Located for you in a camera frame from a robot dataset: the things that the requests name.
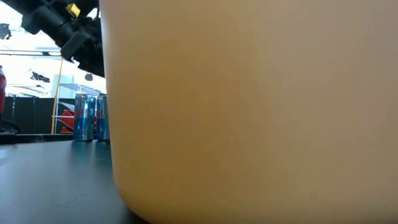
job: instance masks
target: black mechanical arm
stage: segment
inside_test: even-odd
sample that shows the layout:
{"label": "black mechanical arm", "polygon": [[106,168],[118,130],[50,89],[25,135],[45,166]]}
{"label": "black mechanical arm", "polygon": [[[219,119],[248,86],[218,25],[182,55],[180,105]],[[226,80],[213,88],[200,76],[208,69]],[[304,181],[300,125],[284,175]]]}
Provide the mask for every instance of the black mechanical arm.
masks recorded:
{"label": "black mechanical arm", "polygon": [[40,30],[61,48],[65,60],[104,77],[101,19],[87,15],[100,9],[98,0],[2,0],[22,14],[22,27],[31,34]]}

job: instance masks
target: black table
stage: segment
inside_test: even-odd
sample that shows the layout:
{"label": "black table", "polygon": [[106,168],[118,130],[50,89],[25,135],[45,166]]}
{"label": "black table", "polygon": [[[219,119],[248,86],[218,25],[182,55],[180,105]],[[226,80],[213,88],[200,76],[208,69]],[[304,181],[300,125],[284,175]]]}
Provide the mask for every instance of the black table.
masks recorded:
{"label": "black table", "polygon": [[106,142],[0,146],[0,223],[146,223],[113,183]]}
{"label": "black table", "polygon": [[0,144],[67,141],[72,139],[73,134],[0,134]]}

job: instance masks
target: yellow pole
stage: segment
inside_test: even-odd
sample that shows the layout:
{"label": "yellow pole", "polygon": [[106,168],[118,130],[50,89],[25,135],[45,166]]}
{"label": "yellow pole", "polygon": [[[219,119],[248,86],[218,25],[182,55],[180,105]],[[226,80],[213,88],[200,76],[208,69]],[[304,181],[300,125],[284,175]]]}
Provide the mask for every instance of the yellow pole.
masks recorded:
{"label": "yellow pole", "polygon": [[59,88],[60,88],[60,81],[61,81],[61,73],[62,73],[62,65],[63,65],[63,58],[61,57],[61,66],[60,66],[60,73],[58,76],[58,83],[57,83],[57,90],[55,92],[55,98],[54,98],[54,105],[52,108],[52,125],[51,125],[51,134],[54,134],[54,125],[55,125],[55,109],[57,108],[57,101],[58,101],[58,94],[59,94]]}

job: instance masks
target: beige container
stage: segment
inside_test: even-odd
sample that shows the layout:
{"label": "beige container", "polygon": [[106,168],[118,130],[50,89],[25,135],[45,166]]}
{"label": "beige container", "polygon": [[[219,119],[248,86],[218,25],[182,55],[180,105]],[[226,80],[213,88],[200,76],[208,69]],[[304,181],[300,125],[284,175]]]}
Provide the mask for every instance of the beige container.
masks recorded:
{"label": "beige container", "polygon": [[152,223],[398,221],[398,1],[101,1],[114,178]]}

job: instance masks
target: energy drink can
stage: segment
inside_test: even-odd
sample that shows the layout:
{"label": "energy drink can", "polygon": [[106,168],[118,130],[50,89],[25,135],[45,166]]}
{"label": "energy drink can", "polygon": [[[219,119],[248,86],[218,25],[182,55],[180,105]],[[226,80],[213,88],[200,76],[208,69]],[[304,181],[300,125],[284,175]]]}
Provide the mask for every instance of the energy drink can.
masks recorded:
{"label": "energy drink can", "polygon": [[97,97],[97,140],[109,141],[108,104],[106,95]]}
{"label": "energy drink can", "polygon": [[95,97],[87,94],[76,94],[75,141],[92,141],[94,139]]}

